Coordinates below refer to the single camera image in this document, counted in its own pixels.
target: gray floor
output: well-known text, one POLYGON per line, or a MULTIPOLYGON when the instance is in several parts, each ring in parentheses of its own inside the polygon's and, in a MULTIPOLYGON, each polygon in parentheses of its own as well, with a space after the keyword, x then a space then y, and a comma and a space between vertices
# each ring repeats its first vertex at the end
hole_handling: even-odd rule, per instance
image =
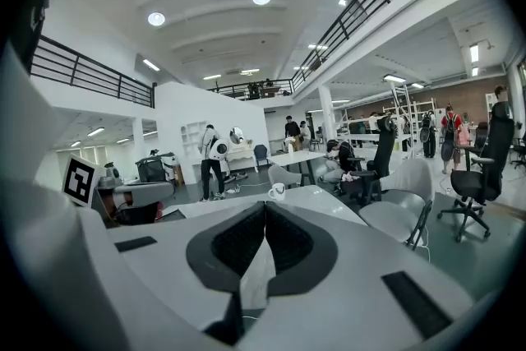
MULTIPOLYGON (((474 299, 480 299, 485 294, 494 289, 501 288, 506 281, 510 269, 513 267, 515 254, 520 249, 521 236, 524 233, 524 221, 506 212, 503 206, 498 203, 489 204, 484 213, 484 220, 490 225, 491 236, 483 238, 484 230, 468 222, 467 233, 461 243, 454 240, 456 229, 459 226, 459 217, 444 215, 438 220, 436 215, 439 210, 452 207, 455 198, 454 192, 450 188, 450 177, 442 174, 442 162, 439 157, 428 160, 431 165, 434 181, 436 184, 436 199, 429 219, 427 230, 429 233, 428 248, 430 262, 457 280, 474 299)), ((314 159, 312 167, 316 173, 324 166, 325 159, 314 159)), ((297 166, 292 166, 291 171, 297 172, 297 166)), ((267 168, 263 168, 259 173, 253 169, 248 169, 248 178, 240 181, 239 193, 227 193, 227 198, 237 196, 250 196, 267 192, 270 189, 270 182, 267 175, 267 168)), ((524 169, 513 170, 506 166, 504 175, 504 192, 502 196, 514 194, 513 198, 504 199, 503 202, 510 202, 517 205, 519 195, 526 191, 526 178, 524 169)), ((226 189, 234 188, 235 182, 226 185, 226 189)), ((318 185, 328 192, 332 192, 333 185, 328 183, 318 183, 318 185)), ((212 183, 212 191, 217 192, 217 182, 212 183)), ((178 188, 174 198, 165 201, 165 206, 179 205, 199 201, 201 198, 201 185, 189 185, 178 188)), ((354 211, 359 207, 353 202, 349 202, 346 196, 340 198, 345 205, 354 211)), ((429 258, 426 249, 418 248, 416 253, 426 260, 429 258)))

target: white mug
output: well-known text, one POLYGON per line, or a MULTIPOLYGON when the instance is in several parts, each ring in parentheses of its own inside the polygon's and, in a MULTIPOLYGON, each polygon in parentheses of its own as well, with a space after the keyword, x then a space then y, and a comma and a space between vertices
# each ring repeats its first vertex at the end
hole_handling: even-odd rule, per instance
POLYGON ((274 201, 282 201, 285 198, 285 185, 283 183, 275 183, 269 190, 270 199, 274 201))

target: brick wall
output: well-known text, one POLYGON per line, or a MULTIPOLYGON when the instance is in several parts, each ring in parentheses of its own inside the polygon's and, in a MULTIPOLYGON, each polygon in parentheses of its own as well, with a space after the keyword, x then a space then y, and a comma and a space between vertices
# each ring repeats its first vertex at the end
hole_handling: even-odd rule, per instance
MULTIPOLYGON (((486 94, 493 92, 497 85, 507 85, 506 76, 482 79, 480 81, 467 82, 465 84, 447 86, 446 88, 436 88, 434 90, 424 90, 411 94, 411 101, 429 101, 435 99, 436 107, 445 109, 447 104, 451 104, 457 114, 467 113, 471 122, 486 122, 486 94)), ((358 106, 348 111, 348 115, 353 118, 364 116, 368 118, 372 112, 382 111, 382 107, 393 107, 392 99, 383 99, 375 103, 358 106)))

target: white chair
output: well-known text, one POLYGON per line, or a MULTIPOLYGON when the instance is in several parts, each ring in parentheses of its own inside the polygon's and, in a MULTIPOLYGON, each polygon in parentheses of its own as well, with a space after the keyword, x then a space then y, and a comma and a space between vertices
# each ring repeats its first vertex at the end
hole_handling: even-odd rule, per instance
POLYGON ((371 186, 378 191, 380 201, 373 202, 358 212, 362 219, 398 242, 413 245, 422 236, 435 198, 429 165, 423 159, 407 159, 387 177, 371 186))
POLYGON ((278 165, 272 165, 269 168, 270 184, 283 183, 289 188, 292 185, 305 186, 304 180, 308 178, 308 174, 290 173, 286 169, 282 169, 278 165))

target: person in red shirt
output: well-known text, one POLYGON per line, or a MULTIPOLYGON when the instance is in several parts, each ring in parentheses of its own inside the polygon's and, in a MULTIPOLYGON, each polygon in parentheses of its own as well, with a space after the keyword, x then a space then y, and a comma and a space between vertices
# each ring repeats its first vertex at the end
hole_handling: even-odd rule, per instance
MULTIPOLYGON (((449 104, 445 108, 446 116, 442 118, 442 134, 444 136, 444 145, 442 146, 442 151, 447 148, 453 149, 453 171, 455 171, 460 164, 460 150, 454 147, 456 143, 457 136, 462 127, 462 118, 458 114, 453 113, 453 107, 449 104), (447 129, 448 121, 453 120, 454 123, 454 132, 449 132, 447 129)), ((443 174, 447 174, 447 165, 450 162, 451 158, 445 159, 445 154, 442 154, 442 159, 444 161, 444 169, 442 170, 443 174)))

